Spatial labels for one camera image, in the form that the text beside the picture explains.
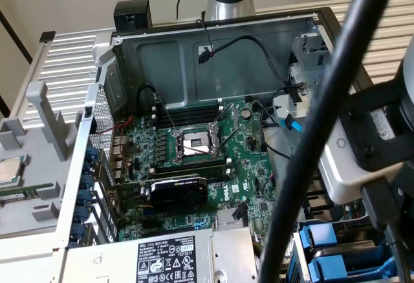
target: grey plastic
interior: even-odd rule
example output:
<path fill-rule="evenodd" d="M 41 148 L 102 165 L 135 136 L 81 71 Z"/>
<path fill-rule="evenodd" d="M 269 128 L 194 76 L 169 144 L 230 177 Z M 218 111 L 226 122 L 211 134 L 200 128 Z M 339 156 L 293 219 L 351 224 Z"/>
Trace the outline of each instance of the grey plastic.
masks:
<path fill-rule="evenodd" d="M 52 220 L 59 217 L 59 210 L 54 202 L 45 205 L 37 205 L 33 207 L 33 217 L 38 222 L 42 220 Z"/>
<path fill-rule="evenodd" d="M 19 149 L 20 144 L 16 137 L 23 135 L 25 135 L 25 131 L 16 117 L 3 118 L 0 121 L 0 144 L 6 151 Z"/>
<path fill-rule="evenodd" d="M 22 236 L 39 233 L 41 229 L 53 230 L 58 222 L 57 218 L 37 221 L 32 212 L 34 207 L 45 205 L 41 198 L 48 198 L 47 203 L 54 202 L 57 210 L 61 207 L 61 197 L 65 187 L 69 167 L 71 166 L 72 153 L 78 130 L 73 123 L 68 124 L 66 143 L 68 144 L 67 160 L 61 162 L 56 155 L 56 150 L 51 143 L 47 143 L 41 128 L 31 128 L 25 131 L 24 136 L 18 136 L 20 149 L 5 151 L 0 148 L 0 159 L 26 156 L 23 158 L 21 177 L 17 179 L 22 190 L 37 185 L 52 184 L 45 192 L 40 191 L 39 198 L 4 202 L 0 207 L 0 238 L 5 236 Z"/>
<path fill-rule="evenodd" d="M 42 200 L 58 198 L 60 194 L 60 185 L 58 182 L 55 182 L 52 187 L 39 188 L 36 192 Z"/>
<path fill-rule="evenodd" d="M 63 119 L 61 119 L 61 114 L 54 115 L 46 93 L 46 83 L 44 81 L 35 81 L 28 85 L 26 97 L 39 112 L 39 116 L 44 124 L 43 133 L 46 139 L 53 144 L 60 161 L 64 162 L 67 158 L 68 149 L 65 142 L 65 124 Z"/>

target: screw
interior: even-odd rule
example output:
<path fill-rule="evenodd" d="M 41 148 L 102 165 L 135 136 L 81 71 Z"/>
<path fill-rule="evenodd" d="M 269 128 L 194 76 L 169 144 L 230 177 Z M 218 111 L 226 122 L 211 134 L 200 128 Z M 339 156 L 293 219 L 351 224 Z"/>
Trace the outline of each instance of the screw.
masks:
<path fill-rule="evenodd" d="M 374 153 L 374 148 L 372 146 L 365 146 L 364 153 L 366 156 L 371 156 Z"/>
<path fill-rule="evenodd" d="M 351 119 L 356 118 L 358 115 L 358 111 L 356 109 L 350 109 L 348 115 Z"/>

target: power supply label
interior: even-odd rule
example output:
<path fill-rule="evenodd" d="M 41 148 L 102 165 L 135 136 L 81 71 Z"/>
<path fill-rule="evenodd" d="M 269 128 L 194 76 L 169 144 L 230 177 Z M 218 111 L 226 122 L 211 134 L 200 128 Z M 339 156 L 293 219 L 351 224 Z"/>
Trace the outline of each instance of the power supply label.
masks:
<path fill-rule="evenodd" d="M 138 245 L 136 283 L 197 283 L 195 237 Z"/>

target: cpu socket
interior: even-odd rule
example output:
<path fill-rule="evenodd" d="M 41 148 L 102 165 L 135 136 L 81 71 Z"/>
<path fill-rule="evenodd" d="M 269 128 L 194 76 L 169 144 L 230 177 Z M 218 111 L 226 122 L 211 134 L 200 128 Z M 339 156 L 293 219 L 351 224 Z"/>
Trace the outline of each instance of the cpu socket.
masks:
<path fill-rule="evenodd" d="M 173 162 L 182 163 L 184 159 L 196 156 L 200 156 L 200 160 L 211 160 L 222 155 L 217 152 L 219 145 L 217 125 L 186 127 L 173 132 L 173 136 L 177 141 Z"/>

